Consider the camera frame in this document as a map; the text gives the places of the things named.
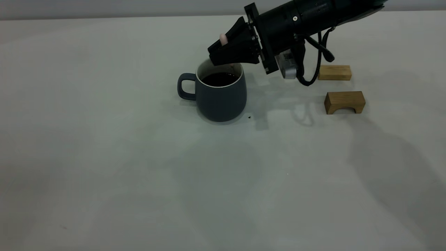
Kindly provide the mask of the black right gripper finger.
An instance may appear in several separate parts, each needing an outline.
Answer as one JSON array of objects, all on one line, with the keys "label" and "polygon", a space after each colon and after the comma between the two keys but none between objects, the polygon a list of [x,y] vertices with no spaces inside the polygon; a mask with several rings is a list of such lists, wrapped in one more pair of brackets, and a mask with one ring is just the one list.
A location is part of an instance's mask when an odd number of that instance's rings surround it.
[{"label": "black right gripper finger", "polygon": [[235,63],[259,64],[259,43],[252,34],[252,42],[228,43],[226,33],[222,33],[214,44],[208,47],[209,58],[216,66]]},{"label": "black right gripper finger", "polygon": [[241,16],[226,33],[228,43],[252,42],[250,25]]}]

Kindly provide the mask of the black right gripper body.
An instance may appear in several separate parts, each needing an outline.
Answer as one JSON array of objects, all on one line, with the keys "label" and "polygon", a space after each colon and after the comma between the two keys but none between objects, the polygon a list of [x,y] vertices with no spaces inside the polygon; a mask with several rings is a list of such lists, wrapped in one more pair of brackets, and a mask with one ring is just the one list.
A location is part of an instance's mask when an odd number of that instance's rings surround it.
[{"label": "black right gripper body", "polygon": [[257,35],[259,60],[266,73],[288,69],[303,74],[305,24],[310,18],[309,2],[287,2],[260,14],[255,3],[244,7],[251,33]]}]

